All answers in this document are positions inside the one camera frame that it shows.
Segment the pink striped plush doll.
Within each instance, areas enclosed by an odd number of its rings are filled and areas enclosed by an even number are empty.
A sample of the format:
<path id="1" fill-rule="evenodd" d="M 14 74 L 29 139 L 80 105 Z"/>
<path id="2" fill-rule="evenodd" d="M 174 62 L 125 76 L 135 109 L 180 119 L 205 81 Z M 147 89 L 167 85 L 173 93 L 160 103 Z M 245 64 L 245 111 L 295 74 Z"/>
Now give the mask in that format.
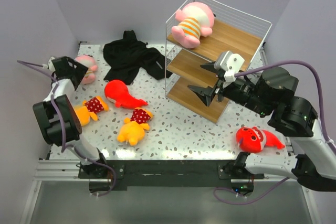
<path id="1" fill-rule="evenodd" d="M 171 29 L 175 41 L 187 49 L 193 49 L 201 44 L 202 37 L 213 33 L 215 15 L 210 7 L 201 2 L 192 2 L 178 9 L 175 19 L 179 22 Z"/>
<path id="2" fill-rule="evenodd" d="M 90 55 L 81 55 L 75 58 L 75 61 L 86 66 L 88 68 L 84 78 L 81 81 L 81 84 L 90 84 L 95 81 L 96 75 L 95 72 L 98 70 L 98 66 L 93 58 Z"/>

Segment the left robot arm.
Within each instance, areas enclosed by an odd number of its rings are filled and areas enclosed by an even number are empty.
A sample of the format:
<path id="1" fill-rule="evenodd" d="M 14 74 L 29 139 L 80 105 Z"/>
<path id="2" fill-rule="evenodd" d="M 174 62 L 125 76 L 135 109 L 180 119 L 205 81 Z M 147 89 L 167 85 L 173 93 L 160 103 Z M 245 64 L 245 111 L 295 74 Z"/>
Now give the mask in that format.
<path id="1" fill-rule="evenodd" d="M 69 100 L 88 68 L 67 56 L 50 59 L 48 67 L 52 71 L 50 93 L 33 105 L 45 142 L 60 147 L 62 152 L 71 151 L 80 160 L 80 170 L 90 178 L 107 178 L 109 165 L 99 149 L 82 135 L 82 126 Z"/>

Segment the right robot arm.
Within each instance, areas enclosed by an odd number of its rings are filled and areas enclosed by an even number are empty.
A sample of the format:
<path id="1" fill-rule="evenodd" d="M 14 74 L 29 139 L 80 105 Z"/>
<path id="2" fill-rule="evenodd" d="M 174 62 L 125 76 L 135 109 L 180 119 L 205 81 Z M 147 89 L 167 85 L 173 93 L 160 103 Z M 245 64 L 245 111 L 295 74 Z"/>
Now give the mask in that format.
<path id="1" fill-rule="evenodd" d="M 188 88 L 206 106 L 214 99 L 228 98 L 262 118 L 270 116 L 268 125 L 302 149 L 302 154 L 288 158 L 262 157 L 244 144 L 251 141 L 262 147 L 279 147 L 280 143 L 268 139 L 260 129 L 244 127 L 237 140 L 241 152 L 229 165 L 229 173 L 239 178 L 278 175 L 295 179 L 314 191 L 334 192 L 335 143 L 326 131 L 324 108 L 316 110 L 307 99 L 295 96 L 299 81 L 285 69 L 288 64 L 289 61 L 281 61 L 248 71 L 228 72 L 215 69 L 212 62 L 206 63 L 202 68 L 216 73 L 215 85 Z"/>

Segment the red whale plush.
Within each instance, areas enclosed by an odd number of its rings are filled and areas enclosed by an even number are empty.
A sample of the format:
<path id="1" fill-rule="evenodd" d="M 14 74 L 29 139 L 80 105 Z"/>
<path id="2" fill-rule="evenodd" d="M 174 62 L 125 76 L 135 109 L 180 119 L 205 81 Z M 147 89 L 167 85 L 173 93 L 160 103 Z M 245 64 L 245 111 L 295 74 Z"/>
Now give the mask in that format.
<path id="1" fill-rule="evenodd" d="M 148 103 L 142 99 L 133 97 L 127 85 L 121 80 L 109 81 L 104 88 L 105 97 L 117 108 L 135 109 L 147 106 Z"/>

